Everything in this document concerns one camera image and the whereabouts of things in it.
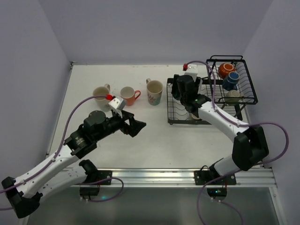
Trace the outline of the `tall floral cream mug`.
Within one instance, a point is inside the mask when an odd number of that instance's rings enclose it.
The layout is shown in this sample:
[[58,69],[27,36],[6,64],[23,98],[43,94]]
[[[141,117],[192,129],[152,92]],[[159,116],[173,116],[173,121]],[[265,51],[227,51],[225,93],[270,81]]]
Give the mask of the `tall floral cream mug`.
[[157,80],[146,80],[147,99],[150,105],[158,105],[160,103],[163,84]]

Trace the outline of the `beige ceramic mug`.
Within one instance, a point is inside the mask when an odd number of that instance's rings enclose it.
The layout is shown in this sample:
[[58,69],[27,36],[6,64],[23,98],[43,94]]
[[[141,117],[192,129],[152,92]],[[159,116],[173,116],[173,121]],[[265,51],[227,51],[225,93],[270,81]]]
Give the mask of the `beige ceramic mug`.
[[107,112],[110,110],[110,107],[109,107],[110,101],[105,98],[106,95],[108,95],[108,94],[110,94],[110,85],[109,84],[105,84],[104,86],[97,87],[93,91],[93,96],[97,96],[95,98],[97,105],[104,112]]

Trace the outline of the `small beige patterned cup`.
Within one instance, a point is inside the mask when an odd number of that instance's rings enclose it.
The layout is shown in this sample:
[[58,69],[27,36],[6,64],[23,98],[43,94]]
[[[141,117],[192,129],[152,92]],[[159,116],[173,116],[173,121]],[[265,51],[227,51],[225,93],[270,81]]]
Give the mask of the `small beige patterned cup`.
[[190,118],[193,120],[202,120],[200,117],[197,117],[197,116],[193,115],[192,113],[190,114]]

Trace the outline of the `orange ceramic mug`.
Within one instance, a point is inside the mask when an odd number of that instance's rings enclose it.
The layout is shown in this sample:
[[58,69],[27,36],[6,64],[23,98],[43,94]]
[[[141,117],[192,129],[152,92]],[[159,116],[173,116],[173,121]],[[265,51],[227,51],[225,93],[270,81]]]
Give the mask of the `orange ceramic mug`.
[[132,106],[140,97],[141,91],[134,90],[132,87],[127,86],[121,89],[120,95],[124,100],[126,100],[126,106]]

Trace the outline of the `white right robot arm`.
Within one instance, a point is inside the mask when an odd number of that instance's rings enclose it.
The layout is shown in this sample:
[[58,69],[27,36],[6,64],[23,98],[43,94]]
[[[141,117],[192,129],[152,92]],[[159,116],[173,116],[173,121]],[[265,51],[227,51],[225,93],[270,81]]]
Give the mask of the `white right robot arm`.
[[172,96],[190,114],[207,121],[233,143],[232,154],[212,164],[206,181],[217,179],[237,170],[247,171],[269,154],[264,130],[260,125],[249,125],[215,105],[209,97],[198,92],[201,79],[190,75],[174,75]]

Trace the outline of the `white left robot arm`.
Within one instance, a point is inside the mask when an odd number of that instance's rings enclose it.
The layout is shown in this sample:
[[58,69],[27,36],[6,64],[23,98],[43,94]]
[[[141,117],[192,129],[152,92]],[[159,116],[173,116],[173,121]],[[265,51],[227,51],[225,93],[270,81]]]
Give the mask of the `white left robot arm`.
[[98,141],[118,130],[135,137],[145,126],[130,112],[113,112],[108,118],[102,111],[92,111],[56,152],[25,174],[6,177],[1,182],[16,216],[25,218],[33,213],[50,193],[98,181],[100,173],[96,166],[83,157],[97,148]]

